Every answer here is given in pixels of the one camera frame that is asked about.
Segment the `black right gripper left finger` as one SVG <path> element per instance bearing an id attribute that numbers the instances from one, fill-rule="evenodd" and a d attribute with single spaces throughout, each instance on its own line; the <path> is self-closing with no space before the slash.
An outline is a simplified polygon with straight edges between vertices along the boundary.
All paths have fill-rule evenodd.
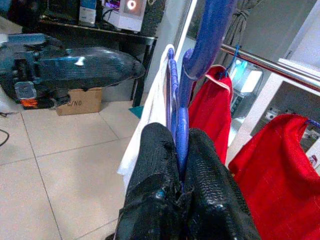
<path id="1" fill-rule="evenodd" d="M 115 240 L 180 240 L 184 207 L 172 134 L 150 123 L 141 133 Z"/>

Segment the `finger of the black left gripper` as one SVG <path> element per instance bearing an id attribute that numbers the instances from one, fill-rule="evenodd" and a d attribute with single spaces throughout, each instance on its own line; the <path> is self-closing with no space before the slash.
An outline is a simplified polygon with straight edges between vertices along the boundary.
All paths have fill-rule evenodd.
<path id="1" fill-rule="evenodd" d="M 145 71 L 132 55 L 106 47 L 46 51 L 39 60 L 39 82 L 52 90 L 109 87 Z"/>

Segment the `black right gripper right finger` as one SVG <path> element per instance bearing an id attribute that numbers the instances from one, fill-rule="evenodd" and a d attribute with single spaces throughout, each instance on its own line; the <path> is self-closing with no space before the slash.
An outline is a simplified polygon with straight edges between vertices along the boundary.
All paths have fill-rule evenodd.
<path id="1" fill-rule="evenodd" d="M 188 239 L 261 240 L 238 185 L 212 140 L 197 128 L 189 130 L 186 189 L 192 191 Z"/>

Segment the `white garment black lettering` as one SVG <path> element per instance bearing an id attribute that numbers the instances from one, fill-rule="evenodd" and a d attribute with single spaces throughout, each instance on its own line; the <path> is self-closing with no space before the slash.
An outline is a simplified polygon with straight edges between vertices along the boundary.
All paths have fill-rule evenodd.
<path id="1" fill-rule="evenodd" d="M 166 72 L 169 62 L 168 53 L 170 49 L 175 49 L 172 44 L 168 44 L 161 55 L 159 68 L 145 100 L 141 118 L 117 170 L 117 173 L 122 176 L 125 189 L 128 187 L 131 175 L 136 165 L 143 128 L 150 123 L 160 123 L 163 126 L 166 125 L 164 87 L 167 81 Z"/>

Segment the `cardboard box printed C/NO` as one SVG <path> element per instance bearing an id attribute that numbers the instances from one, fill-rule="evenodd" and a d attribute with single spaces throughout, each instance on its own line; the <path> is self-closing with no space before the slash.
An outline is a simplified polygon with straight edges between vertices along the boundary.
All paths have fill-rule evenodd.
<path id="1" fill-rule="evenodd" d="M 101 87 L 90 88 L 87 91 L 73 89 L 68 94 L 70 100 L 55 109 L 58 116 L 98 113 L 101 110 Z"/>

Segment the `white and blue carton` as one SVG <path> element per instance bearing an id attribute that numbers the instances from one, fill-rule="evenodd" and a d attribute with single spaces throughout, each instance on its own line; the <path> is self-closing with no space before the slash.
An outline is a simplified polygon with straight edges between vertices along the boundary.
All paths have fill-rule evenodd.
<path id="1" fill-rule="evenodd" d="M 79 21 L 93 26 L 97 15 L 97 0 L 80 0 Z"/>

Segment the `white box device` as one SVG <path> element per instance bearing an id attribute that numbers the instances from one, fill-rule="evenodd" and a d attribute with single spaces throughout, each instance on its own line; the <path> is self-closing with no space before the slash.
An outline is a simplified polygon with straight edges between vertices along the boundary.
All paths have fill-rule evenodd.
<path id="1" fill-rule="evenodd" d="M 101 0 L 102 19 L 119 30 L 140 32 L 147 0 Z"/>

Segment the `black table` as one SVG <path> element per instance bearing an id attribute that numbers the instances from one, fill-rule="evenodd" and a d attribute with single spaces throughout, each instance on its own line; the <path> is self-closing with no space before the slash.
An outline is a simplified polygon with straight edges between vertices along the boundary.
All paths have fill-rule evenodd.
<path id="1" fill-rule="evenodd" d="M 157 43 L 156 37 L 127 30 L 119 31 L 104 24 L 86 26 L 83 23 L 67 23 L 48 18 L 40 19 L 36 30 L 61 40 L 67 48 L 70 44 L 75 44 L 77 47 L 104 46 L 118 49 L 137 58 L 143 64 L 145 74 L 133 81 L 130 99 L 133 101 L 133 107 L 141 105 L 145 81 Z"/>

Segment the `teal floor mat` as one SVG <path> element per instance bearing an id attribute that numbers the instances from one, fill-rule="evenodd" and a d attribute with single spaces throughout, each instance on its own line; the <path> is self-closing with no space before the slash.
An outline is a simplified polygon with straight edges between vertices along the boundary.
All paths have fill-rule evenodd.
<path id="1" fill-rule="evenodd" d="M 128 110 L 134 114 L 138 119 L 140 119 L 142 117 L 142 113 L 143 113 L 143 109 L 144 106 L 135 106 L 135 107 L 131 107 Z"/>

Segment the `red garment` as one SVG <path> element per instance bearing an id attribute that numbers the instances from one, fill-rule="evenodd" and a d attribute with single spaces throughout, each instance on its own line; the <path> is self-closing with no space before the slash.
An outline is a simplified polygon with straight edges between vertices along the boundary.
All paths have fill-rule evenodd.
<path id="1" fill-rule="evenodd" d="M 228 165 L 261 240 L 320 240 L 320 175 L 300 145 L 307 122 L 277 116 Z"/>
<path id="2" fill-rule="evenodd" d="M 207 82 L 200 88 L 188 109 L 189 127 L 201 129 L 209 136 L 224 164 L 232 122 L 232 80 L 222 65 L 211 66 L 205 77 Z"/>

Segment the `black mesh panel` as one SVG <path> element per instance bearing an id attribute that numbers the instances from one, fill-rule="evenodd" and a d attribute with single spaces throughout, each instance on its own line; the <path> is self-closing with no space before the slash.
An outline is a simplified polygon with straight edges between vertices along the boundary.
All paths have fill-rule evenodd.
<path id="1" fill-rule="evenodd" d="M 158 28 L 162 22 L 166 0 L 147 0 L 140 34 L 147 37 L 157 37 Z"/>

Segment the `white and grey appliance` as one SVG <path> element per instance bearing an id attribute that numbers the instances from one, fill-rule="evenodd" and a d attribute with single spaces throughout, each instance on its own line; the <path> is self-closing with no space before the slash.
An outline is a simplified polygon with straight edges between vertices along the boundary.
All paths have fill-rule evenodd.
<path id="1" fill-rule="evenodd" d="M 263 73 L 260 67 L 239 58 L 232 64 L 230 79 L 233 97 L 230 111 L 233 119 L 244 119 L 247 116 L 257 97 Z"/>

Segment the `grey-brown curtain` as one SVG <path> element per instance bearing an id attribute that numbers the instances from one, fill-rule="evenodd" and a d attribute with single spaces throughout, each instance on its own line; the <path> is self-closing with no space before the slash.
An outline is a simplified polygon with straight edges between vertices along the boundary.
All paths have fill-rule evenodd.
<path id="1" fill-rule="evenodd" d="M 230 46 L 235 47 L 242 43 L 248 18 L 252 10 L 263 1 L 264 0 L 237 0 L 236 8 L 225 38 Z"/>

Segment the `chrome clothes rail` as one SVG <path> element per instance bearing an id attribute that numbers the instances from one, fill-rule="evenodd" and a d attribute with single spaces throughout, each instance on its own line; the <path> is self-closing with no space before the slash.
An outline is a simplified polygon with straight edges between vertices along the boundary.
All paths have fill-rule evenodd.
<path id="1" fill-rule="evenodd" d="M 221 50 L 227 54 L 236 56 L 239 59 L 250 62 L 258 67 L 266 69 L 272 73 L 292 80 L 300 85 L 320 92 L 320 77 L 306 71 L 294 68 L 284 63 L 276 63 L 265 58 L 259 57 L 244 50 L 237 50 L 227 44 L 221 45 Z"/>

